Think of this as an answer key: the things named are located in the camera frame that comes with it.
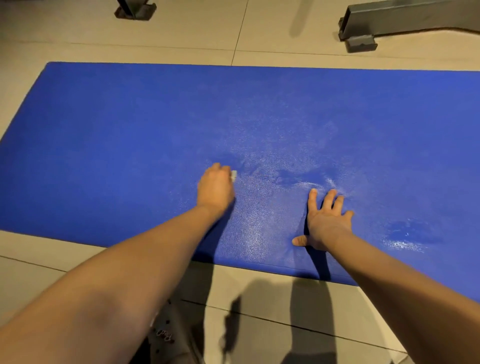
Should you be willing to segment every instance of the beige floor tile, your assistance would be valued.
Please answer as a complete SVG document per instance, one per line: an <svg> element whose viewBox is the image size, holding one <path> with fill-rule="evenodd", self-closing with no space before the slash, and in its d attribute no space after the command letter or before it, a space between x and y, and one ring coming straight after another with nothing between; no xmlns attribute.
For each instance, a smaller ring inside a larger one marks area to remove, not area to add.
<svg viewBox="0 0 480 364"><path fill-rule="evenodd" d="M183 303L181 309L196 337L204 322L206 364L391 364L406 356L212 307Z"/></svg>
<svg viewBox="0 0 480 364"><path fill-rule="evenodd" d="M0 257L0 326L63 274Z"/></svg>
<svg viewBox="0 0 480 364"><path fill-rule="evenodd" d="M0 231L0 256L63 271L75 268L103 249Z"/></svg>
<svg viewBox="0 0 480 364"><path fill-rule="evenodd" d="M295 54L276 52L235 52L233 66L359 68L379 70L478 71L477 60L437 60L420 58L373 58L353 55Z"/></svg>
<svg viewBox="0 0 480 364"><path fill-rule="evenodd" d="M178 292L190 302L404 350L358 287L193 262Z"/></svg>
<svg viewBox="0 0 480 364"><path fill-rule="evenodd" d="M232 50L0 42L0 135L50 61L230 65L232 58Z"/></svg>
<svg viewBox="0 0 480 364"><path fill-rule="evenodd" d="M154 2L157 10L147 22L115 18L115 0L0 2L0 38L235 49L247 0Z"/></svg>
<svg viewBox="0 0 480 364"><path fill-rule="evenodd" d="M366 0L250 0L237 50L343 54L338 20L348 5ZM480 36L455 31L376 39L378 49L356 57L480 60Z"/></svg>

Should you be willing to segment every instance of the hand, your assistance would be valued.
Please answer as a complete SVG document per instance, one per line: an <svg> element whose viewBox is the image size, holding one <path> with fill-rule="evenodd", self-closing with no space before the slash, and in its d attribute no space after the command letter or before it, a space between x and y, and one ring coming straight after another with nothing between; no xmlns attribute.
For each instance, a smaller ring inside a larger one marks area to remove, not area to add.
<svg viewBox="0 0 480 364"><path fill-rule="evenodd" d="M322 208L318 210L317 195L314 188L308 194L307 223L310 235L297 236L292 243L297 246L311 245L315 249L328 251L329 243L334 241L339 233L352 233L353 211L342 215L343 196L337 197L333 203L336 190L328 191Z"/></svg>
<svg viewBox="0 0 480 364"><path fill-rule="evenodd" d="M230 167L215 163L198 182L197 206L208 208L218 220L234 198Z"/></svg>

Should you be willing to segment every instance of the metal frame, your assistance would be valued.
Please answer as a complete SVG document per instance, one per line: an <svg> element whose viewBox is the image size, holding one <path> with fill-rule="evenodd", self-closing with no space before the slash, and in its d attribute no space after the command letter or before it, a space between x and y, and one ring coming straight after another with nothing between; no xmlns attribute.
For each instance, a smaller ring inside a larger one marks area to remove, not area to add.
<svg viewBox="0 0 480 364"><path fill-rule="evenodd" d="M115 11L118 19L150 20L156 10L155 4L147 4L148 0L117 0L119 7Z"/></svg>
<svg viewBox="0 0 480 364"><path fill-rule="evenodd" d="M374 36L454 29L480 33L480 0L387 0L349 5L338 23L347 51L375 50Z"/></svg>

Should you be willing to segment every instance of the blue exercise mat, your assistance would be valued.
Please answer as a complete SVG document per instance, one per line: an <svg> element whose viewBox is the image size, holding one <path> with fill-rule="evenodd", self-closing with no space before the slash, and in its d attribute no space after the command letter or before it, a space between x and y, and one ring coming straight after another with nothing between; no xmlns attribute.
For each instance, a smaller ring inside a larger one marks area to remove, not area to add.
<svg viewBox="0 0 480 364"><path fill-rule="evenodd" d="M195 259L354 284L291 245L308 191L480 300L480 73L49 63L0 143L0 229L111 246L195 205L213 162L233 210Z"/></svg>

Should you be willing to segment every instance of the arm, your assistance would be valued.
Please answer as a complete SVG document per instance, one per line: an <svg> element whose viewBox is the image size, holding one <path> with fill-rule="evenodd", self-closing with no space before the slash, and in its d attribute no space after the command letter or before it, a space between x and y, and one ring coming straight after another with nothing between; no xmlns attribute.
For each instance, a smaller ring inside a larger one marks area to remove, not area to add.
<svg viewBox="0 0 480 364"><path fill-rule="evenodd" d="M233 199L230 168L214 164L196 207L82 263L2 327L0 363L127 363Z"/></svg>
<svg viewBox="0 0 480 364"><path fill-rule="evenodd" d="M328 192L308 200L309 236L294 245L328 251L363 289L416 364L477 363L480 305L403 264L352 233L353 212Z"/></svg>

